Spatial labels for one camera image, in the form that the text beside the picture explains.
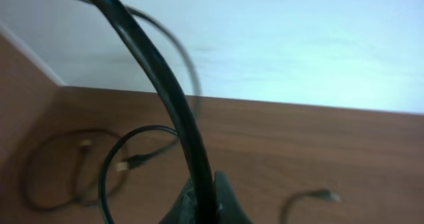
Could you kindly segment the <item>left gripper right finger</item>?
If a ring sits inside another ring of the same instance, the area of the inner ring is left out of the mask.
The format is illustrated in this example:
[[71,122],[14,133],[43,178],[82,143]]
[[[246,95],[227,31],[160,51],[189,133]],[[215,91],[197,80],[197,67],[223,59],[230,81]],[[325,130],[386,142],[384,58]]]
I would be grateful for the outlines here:
[[227,175],[222,171],[215,172],[215,193],[219,224],[252,224],[243,211]]

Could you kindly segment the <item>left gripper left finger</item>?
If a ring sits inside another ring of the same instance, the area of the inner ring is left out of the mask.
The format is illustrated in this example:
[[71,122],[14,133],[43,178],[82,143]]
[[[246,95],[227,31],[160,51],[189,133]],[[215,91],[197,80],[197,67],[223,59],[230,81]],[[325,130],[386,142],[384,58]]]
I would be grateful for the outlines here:
[[185,183],[175,203],[159,224],[195,224],[197,198],[191,178]]

